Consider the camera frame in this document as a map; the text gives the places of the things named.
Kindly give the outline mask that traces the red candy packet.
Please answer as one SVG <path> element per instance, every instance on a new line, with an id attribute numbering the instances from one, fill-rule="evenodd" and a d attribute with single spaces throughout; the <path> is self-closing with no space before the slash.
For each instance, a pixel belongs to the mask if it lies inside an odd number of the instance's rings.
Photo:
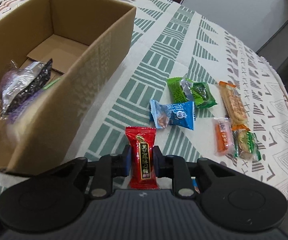
<path id="1" fill-rule="evenodd" d="M 153 158 L 156 129 L 129 126 L 125 134 L 132 150 L 132 178 L 129 186 L 137 190 L 157 189 Z"/>

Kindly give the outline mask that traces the blue candy packet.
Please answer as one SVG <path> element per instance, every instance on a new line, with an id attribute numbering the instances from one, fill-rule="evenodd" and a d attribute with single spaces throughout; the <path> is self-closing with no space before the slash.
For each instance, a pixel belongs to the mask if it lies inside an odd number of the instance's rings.
<path id="1" fill-rule="evenodd" d="M 163 105 L 151 99 L 151 120 L 157 129 L 166 129 L 168 126 L 180 126 L 194 130 L 195 104 L 193 101 Z"/>

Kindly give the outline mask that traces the small orange pink packet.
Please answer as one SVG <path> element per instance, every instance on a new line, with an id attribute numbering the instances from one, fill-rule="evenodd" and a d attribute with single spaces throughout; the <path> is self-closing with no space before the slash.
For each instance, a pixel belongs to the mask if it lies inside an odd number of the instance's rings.
<path id="1" fill-rule="evenodd" d="M 233 154 L 235 150 L 233 132 L 228 118 L 213 118 L 215 129 L 216 155 Z"/>

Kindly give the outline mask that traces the green snack packet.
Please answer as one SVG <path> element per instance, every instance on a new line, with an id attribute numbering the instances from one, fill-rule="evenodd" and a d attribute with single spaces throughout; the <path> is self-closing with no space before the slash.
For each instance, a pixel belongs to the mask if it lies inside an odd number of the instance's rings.
<path id="1" fill-rule="evenodd" d="M 194 82 L 183 76 L 169 78 L 167 85 L 174 103 L 193 101 L 197 109 L 210 108 L 217 105 L 209 85 L 205 82 Z"/>

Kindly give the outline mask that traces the round cake green-edged packet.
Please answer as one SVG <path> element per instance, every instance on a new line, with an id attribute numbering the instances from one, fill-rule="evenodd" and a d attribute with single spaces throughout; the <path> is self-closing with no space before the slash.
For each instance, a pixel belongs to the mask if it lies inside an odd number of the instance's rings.
<path id="1" fill-rule="evenodd" d="M 256 161 L 262 159 L 255 133 L 247 131 L 246 129 L 239 129 L 233 131 L 233 140 L 235 146 L 235 157 Z"/>

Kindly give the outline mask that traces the orange cracker packet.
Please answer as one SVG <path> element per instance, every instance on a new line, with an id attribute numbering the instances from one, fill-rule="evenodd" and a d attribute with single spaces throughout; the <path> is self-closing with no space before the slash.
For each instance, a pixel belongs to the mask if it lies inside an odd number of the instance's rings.
<path id="1" fill-rule="evenodd" d="M 249 131 L 247 113 L 241 97 L 237 92 L 236 86 L 231 83 L 220 81 L 219 88 L 232 124 L 232 130 L 237 131 L 239 129 L 245 129 L 246 131 Z"/>

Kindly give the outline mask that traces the clear black purple packet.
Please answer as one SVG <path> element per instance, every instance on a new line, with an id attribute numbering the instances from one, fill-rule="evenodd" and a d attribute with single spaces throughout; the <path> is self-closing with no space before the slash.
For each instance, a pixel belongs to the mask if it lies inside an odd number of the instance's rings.
<path id="1" fill-rule="evenodd" d="M 19 68 L 11 60 L 0 77 L 0 118 L 20 108 L 29 98 L 39 92 L 51 78 L 53 60 L 34 61 L 24 68 Z"/>

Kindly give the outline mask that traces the patterned bed blanket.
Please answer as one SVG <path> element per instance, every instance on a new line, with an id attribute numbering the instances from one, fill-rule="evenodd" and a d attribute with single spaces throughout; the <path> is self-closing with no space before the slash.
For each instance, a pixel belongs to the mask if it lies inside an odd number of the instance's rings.
<path id="1" fill-rule="evenodd" d="M 238 38 L 170 0 L 0 0 L 0 195 L 127 127 L 288 197 L 288 94 Z"/>

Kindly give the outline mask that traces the brown cardboard box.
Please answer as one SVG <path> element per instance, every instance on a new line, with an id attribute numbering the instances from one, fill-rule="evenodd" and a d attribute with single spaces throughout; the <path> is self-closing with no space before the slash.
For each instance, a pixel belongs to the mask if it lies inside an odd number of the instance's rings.
<path id="1" fill-rule="evenodd" d="M 136 9 L 115 0 L 28 0 L 0 18 L 0 77 L 53 60 L 51 78 L 0 118 L 0 172 L 58 166 L 102 87 L 128 54 Z"/>

